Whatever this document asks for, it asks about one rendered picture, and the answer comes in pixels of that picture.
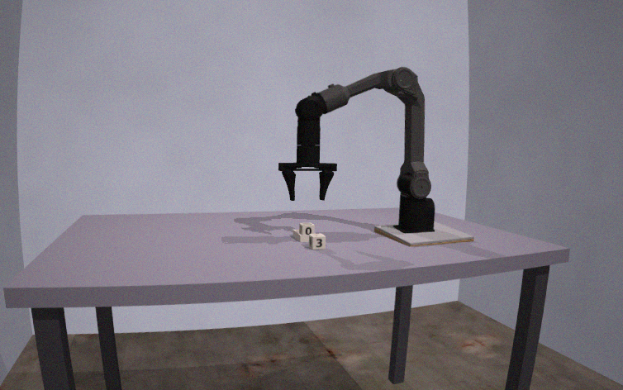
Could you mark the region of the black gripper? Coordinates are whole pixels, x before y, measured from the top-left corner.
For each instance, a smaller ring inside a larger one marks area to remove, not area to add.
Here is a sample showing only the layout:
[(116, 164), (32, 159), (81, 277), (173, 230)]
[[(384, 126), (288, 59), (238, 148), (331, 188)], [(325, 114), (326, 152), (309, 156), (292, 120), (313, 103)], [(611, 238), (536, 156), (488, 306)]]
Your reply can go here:
[[(314, 167), (316, 169), (302, 169), (302, 167)], [(324, 201), (328, 186), (337, 171), (337, 164), (320, 163), (319, 145), (297, 145), (296, 163), (278, 163), (278, 171), (282, 171), (288, 186), (291, 201), (295, 201), (295, 178), (293, 171), (320, 171), (320, 200)]]

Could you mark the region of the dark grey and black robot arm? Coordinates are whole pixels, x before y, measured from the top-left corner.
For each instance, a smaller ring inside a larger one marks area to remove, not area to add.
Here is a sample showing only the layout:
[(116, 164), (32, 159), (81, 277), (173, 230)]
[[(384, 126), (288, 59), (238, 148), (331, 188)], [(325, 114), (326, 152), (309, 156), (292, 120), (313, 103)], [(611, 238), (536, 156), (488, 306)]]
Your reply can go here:
[(345, 87), (329, 86), (297, 104), (297, 145), (320, 145), (321, 115), (347, 105), (355, 95), (377, 88), (398, 97), (405, 104), (405, 149), (397, 179), (401, 192), (399, 225), (393, 227), (403, 233), (435, 231), (435, 204), (426, 198), (431, 183), (424, 164), (425, 97), (417, 75), (407, 67), (400, 67), (369, 75)]

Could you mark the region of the white cube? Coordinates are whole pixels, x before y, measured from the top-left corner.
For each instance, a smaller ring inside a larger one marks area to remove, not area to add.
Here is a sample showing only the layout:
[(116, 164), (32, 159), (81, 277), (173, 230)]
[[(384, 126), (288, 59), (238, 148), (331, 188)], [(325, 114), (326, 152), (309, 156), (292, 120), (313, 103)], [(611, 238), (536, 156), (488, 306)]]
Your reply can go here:
[(309, 247), (312, 250), (324, 250), (326, 248), (326, 236), (322, 234), (309, 234)]
[(313, 225), (312, 223), (299, 223), (299, 234), (315, 234), (315, 225)]

